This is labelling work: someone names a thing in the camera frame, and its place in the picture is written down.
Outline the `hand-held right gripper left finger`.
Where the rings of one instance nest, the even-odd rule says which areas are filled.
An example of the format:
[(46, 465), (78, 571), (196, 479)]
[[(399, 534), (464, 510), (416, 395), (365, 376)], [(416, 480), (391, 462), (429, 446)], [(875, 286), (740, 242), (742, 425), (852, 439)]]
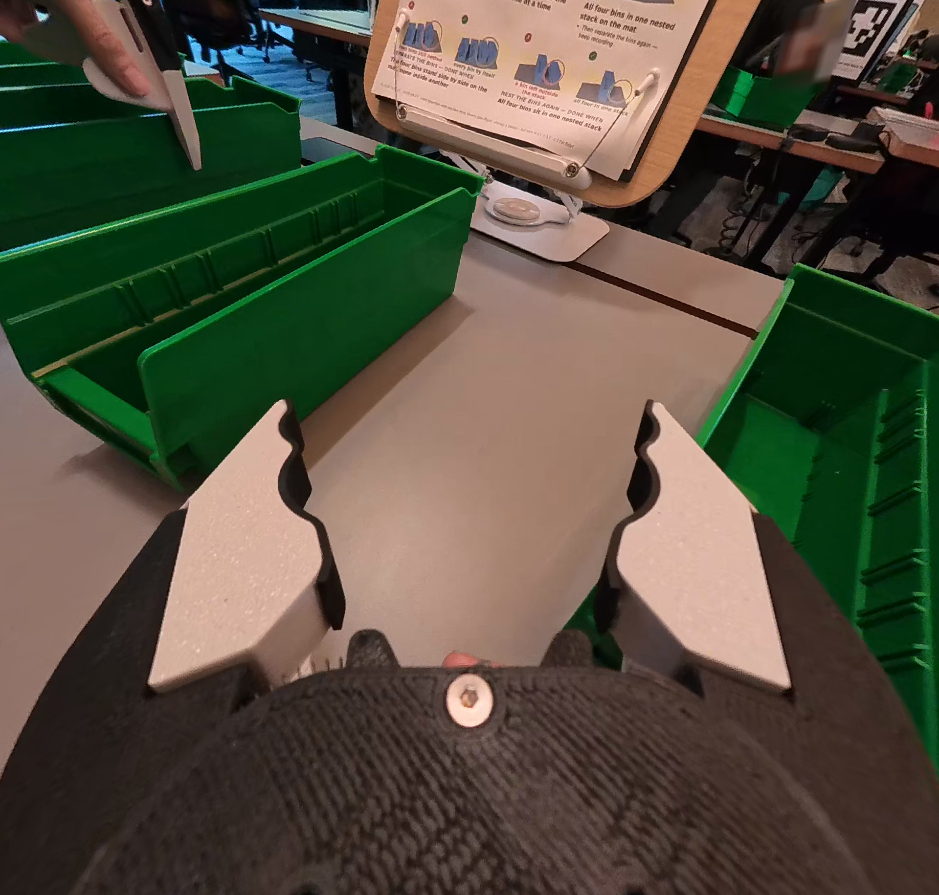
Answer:
[(293, 405), (280, 399), (190, 495), (148, 676), (157, 693), (246, 665), (277, 689), (346, 617)]

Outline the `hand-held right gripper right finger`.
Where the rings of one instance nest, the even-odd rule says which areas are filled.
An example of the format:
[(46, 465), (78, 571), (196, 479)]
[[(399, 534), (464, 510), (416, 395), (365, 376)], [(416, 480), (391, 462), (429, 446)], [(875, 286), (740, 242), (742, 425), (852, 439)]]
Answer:
[(771, 693), (792, 687), (758, 513), (667, 408), (648, 400), (626, 497), (594, 595), (594, 624), (625, 661), (692, 668)]

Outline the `black white marker tag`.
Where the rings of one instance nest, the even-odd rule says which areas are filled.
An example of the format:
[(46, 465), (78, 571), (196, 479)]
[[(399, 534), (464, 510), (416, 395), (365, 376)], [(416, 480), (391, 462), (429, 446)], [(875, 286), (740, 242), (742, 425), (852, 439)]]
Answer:
[(854, 0), (832, 80), (857, 84), (875, 68), (919, 0)]

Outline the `wooden board stand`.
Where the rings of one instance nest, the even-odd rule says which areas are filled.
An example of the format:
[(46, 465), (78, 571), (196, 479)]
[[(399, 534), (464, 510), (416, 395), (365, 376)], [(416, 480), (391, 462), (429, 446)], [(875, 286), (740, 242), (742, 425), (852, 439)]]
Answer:
[(710, 0), (687, 58), (652, 117), (648, 138), (640, 143), (639, 163), (625, 177), (602, 176), (596, 166), (574, 166), (569, 155), (536, 149), (509, 139), (496, 127), (464, 127), (451, 116), (379, 95), (383, 50), (400, 35), (407, 0), (380, 0), (368, 50), (364, 90), (370, 113), (394, 133), (454, 153), (474, 165), (490, 167), (537, 185), (569, 192), (604, 207), (625, 207), (657, 190), (677, 164), (722, 77), (760, 0)]

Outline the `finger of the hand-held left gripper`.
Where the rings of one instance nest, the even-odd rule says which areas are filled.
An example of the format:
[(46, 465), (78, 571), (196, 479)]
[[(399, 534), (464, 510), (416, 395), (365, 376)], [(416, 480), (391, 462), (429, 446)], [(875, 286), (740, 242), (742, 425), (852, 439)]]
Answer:
[(185, 83), (184, 72), (161, 72), (152, 55), (142, 44), (141, 32), (131, 19), (130, 12), (116, 0), (91, 0), (109, 30), (124, 50), (134, 59), (137, 68), (147, 80), (147, 92), (141, 96), (123, 91), (91, 58), (82, 61), (82, 68), (90, 84), (101, 94), (113, 100), (166, 113), (175, 129), (179, 143), (196, 172), (203, 167), (201, 142), (192, 102)]

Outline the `black office chair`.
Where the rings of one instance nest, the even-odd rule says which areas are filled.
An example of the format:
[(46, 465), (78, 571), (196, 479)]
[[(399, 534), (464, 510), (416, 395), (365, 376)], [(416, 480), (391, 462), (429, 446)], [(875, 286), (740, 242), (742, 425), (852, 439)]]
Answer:
[(179, 10), (183, 31), (199, 44), (201, 59), (216, 60), (223, 85), (230, 86), (232, 76), (241, 76), (225, 60), (224, 52), (234, 49), (242, 54), (245, 46), (257, 45), (257, 22), (260, 17), (251, 0), (182, 0)]

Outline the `printed instruction sheet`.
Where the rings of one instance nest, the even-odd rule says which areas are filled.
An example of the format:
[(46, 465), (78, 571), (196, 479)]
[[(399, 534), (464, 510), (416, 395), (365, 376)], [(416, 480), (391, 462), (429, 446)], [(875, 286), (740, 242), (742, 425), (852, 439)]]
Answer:
[(714, 0), (397, 0), (377, 97), (618, 180)]

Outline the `wooden table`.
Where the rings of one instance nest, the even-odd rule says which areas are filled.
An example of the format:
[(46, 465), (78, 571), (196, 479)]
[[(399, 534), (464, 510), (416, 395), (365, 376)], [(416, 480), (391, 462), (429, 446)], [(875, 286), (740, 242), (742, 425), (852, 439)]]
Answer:
[(372, 22), (357, 9), (262, 9), (260, 16), (276, 26), (369, 48)]
[(825, 142), (807, 142), (789, 138), (786, 133), (772, 129), (741, 124), (732, 119), (704, 114), (698, 120), (697, 130), (721, 138), (729, 138), (772, 151), (786, 146), (786, 153), (830, 165), (847, 172), (872, 175), (884, 165), (880, 153), (859, 153), (836, 149)]

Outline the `black desk gadget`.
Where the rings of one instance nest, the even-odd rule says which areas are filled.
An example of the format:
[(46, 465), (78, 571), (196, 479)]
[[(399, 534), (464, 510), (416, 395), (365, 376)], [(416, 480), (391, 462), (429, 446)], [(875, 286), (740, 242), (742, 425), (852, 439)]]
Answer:
[(788, 137), (804, 142), (822, 143), (843, 152), (874, 154), (881, 146), (878, 132), (842, 134), (825, 127), (796, 124), (788, 130)]

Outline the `white stand base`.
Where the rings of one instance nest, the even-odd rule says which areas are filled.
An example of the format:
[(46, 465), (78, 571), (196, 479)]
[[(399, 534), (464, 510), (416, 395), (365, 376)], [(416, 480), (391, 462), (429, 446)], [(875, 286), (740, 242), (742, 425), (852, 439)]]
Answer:
[(549, 262), (575, 261), (609, 233), (608, 224), (583, 212), (582, 192), (592, 175), (569, 167), (572, 181), (563, 189), (525, 190), (519, 180), (497, 181), (487, 165), (447, 152), (461, 170), (484, 180), (471, 227), (500, 243), (509, 244)]

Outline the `grey desk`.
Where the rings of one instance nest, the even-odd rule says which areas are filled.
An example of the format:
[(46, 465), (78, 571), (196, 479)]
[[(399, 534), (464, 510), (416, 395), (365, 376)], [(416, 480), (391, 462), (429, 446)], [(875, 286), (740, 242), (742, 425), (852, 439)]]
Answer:
[[(695, 433), (780, 280), (614, 225), (579, 262), (472, 232), (454, 295), (302, 425), (350, 635), (406, 665), (527, 664), (628, 512), (650, 398)], [(2, 764), (59, 660), (185, 494), (57, 412), (2, 337)]]

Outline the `teal waste bin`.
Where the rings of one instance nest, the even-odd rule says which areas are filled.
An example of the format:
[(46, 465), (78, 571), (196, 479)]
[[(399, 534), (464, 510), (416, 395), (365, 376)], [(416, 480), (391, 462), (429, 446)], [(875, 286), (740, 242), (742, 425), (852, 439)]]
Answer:
[(799, 205), (799, 212), (809, 213), (822, 206), (838, 187), (843, 177), (843, 170), (833, 166), (824, 166), (803, 197)]

